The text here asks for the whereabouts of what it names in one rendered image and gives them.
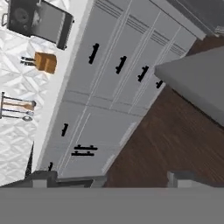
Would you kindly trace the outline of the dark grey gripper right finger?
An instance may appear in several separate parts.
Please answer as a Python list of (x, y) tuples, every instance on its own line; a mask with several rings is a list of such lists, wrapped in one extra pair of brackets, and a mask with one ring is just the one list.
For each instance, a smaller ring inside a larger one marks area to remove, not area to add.
[(224, 188), (224, 182), (212, 183), (198, 177), (191, 171), (168, 171), (167, 186), (170, 188), (218, 187)]

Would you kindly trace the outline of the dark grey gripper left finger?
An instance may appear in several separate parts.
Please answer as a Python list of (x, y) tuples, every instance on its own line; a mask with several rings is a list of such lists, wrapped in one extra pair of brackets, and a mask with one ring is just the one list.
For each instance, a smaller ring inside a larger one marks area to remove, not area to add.
[(19, 181), (1, 185), (1, 188), (51, 188), (57, 185), (56, 171), (35, 171)]

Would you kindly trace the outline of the metal spoon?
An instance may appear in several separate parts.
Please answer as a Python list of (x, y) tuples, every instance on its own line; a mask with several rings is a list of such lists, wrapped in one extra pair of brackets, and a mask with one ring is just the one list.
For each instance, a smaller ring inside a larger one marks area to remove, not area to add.
[(15, 118), (15, 119), (22, 119), (25, 122), (30, 122), (32, 121), (32, 118), (29, 116), (23, 116), (23, 117), (18, 117), (18, 116), (11, 116), (11, 115), (1, 115), (0, 119), (2, 117), (7, 117), (7, 118)]

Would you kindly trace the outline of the wooden spatula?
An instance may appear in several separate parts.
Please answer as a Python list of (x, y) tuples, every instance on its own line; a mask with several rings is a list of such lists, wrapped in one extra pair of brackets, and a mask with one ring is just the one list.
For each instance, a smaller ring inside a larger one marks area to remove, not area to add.
[(32, 101), (31, 104), (17, 104), (17, 103), (10, 103), (10, 102), (4, 102), (3, 105), (7, 105), (7, 106), (16, 106), (16, 107), (21, 107), (24, 109), (28, 109), (28, 110), (34, 110), (34, 108), (36, 107), (36, 102)]

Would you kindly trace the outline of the grey kitchen island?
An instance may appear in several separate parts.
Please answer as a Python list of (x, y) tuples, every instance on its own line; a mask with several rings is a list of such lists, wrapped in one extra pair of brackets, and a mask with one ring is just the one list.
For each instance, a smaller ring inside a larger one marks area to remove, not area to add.
[(224, 46), (158, 65), (155, 75), (224, 127)]

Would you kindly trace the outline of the grey cupboard run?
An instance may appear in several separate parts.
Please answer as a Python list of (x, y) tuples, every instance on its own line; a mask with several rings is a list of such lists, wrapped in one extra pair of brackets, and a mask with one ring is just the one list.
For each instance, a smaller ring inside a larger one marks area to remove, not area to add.
[[(104, 175), (158, 97), (156, 65), (184, 57), (196, 27), (168, 0), (84, 0), (46, 93), (33, 170), (60, 178)], [(92, 65), (88, 63), (98, 43)], [(127, 59), (119, 74), (122, 56)], [(142, 67), (149, 69), (142, 81)], [(61, 136), (68, 123), (65, 136)], [(75, 150), (93, 145), (98, 150)], [(92, 152), (74, 157), (72, 152)]]

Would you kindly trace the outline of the wooden knife block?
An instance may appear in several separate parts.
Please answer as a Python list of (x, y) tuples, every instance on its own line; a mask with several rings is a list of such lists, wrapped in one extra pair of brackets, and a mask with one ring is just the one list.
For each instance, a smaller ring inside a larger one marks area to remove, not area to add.
[(35, 52), (35, 66), (39, 71), (54, 74), (57, 66), (57, 58), (54, 54)]

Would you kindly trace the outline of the metal utensil rail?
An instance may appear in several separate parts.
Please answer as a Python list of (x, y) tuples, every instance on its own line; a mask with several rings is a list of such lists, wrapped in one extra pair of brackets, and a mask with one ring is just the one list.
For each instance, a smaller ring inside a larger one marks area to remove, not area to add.
[(2, 92), (1, 99), (0, 99), (0, 117), (1, 117), (1, 115), (4, 115), (4, 111), (22, 114), (22, 116), (19, 116), (19, 117), (29, 116), (32, 118), (34, 115), (34, 110), (28, 110), (28, 109), (23, 108), (24, 111), (21, 111), (21, 110), (4, 108), (4, 106), (7, 106), (7, 105), (3, 105), (4, 102), (17, 103), (17, 104), (28, 104), (28, 103), (31, 104), (32, 103), (32, 101), (22, 100), (19, 98), (6, 96), (5, 92)]

